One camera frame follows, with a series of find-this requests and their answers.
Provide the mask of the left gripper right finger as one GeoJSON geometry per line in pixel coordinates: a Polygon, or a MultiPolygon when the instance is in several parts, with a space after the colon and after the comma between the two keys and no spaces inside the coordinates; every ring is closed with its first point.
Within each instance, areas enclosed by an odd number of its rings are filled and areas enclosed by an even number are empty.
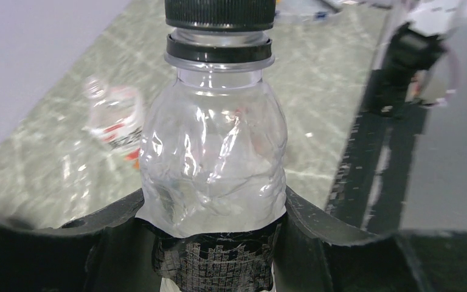
{"type": "Polygon", "coordinates": [[[286,190],[278,291],[467,291],[467,232],[372,234],[286,190]]]}

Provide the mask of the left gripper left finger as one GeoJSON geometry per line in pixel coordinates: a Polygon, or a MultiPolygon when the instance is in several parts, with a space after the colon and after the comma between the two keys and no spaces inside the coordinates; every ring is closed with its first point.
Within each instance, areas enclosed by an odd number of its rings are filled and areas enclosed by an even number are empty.
{"type": "Polygon", "coordinates": [[[158,291],[137,190],[60,228],[0,216],[0,291],[158,291]]]}

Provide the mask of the green fruit tea bottle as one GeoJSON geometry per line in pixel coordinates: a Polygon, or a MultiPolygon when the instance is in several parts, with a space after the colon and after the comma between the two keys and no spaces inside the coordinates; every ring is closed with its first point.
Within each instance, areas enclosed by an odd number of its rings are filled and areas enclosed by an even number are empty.
{"type": "Polygon", "coordinates": [[[145,117],[140,91],[127,85],[111,86],[92,75],[83,85],[83,94],[89,103],[85,130],[138,170],[145,117]]]}

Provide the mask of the clear bottle black label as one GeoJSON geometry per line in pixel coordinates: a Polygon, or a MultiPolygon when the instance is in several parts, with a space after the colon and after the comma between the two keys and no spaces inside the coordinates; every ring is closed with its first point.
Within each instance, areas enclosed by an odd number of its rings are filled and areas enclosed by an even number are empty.
{"type": "Polygon", "coordinates": [[[140,147],[144,205],[162,291],[274,291],[286,213],[287,126],[259,32],[175,29],[176,79],[150,107],[140,147]]]}

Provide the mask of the black bottle cap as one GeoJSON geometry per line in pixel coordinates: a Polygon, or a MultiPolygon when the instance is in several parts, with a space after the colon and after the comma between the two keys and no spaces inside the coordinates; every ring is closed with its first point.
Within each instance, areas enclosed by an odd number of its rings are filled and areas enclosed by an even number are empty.
{"type": "Polygon", "coordinates": [[[212,32],[255,32],[274,25],[275,0],[165,0],[171,27],[212,32]]]}

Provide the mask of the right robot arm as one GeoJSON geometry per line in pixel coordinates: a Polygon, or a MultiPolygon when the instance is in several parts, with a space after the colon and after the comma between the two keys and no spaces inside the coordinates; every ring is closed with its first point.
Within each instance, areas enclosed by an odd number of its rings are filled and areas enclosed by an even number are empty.
{"type": "Polygon", "coordinates": [[[395,117],[405,105],[419,103],[426,108],[443,106],[455,95],[460,83],[458,59],[447,40],[457,30],[457,24],[467,9],[467,1],[397,1],[396,20],[392,34],[385,43],[379,75],[366,102],[366,109],[379,116],[395,117]],[[411,94],[410,85],[419,72],[429,74],[434,64],[447,57],[451,75],[449,87],[442,97],[419,101],[427,78],[411,94]]]}

